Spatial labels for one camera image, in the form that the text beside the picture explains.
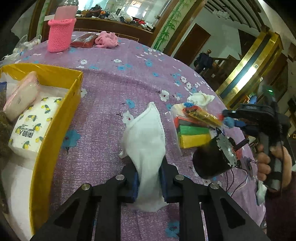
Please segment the person's right hand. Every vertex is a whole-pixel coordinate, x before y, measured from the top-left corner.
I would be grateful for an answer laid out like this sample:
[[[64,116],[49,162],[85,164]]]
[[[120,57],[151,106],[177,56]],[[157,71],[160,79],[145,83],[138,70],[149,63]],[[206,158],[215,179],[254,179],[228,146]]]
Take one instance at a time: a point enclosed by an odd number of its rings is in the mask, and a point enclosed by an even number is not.
[[[292,158],[285,147],[280,144],[271,146],[269,148],[271,154],[282,161],[282,181],[281,188],[287,188],[292,180]],[[270,157],[263,152],[263,145],[259,145],[257,155],[257,177],[260,181],[265,181],[267,175],[271,173],[271,167],[269,166]]]

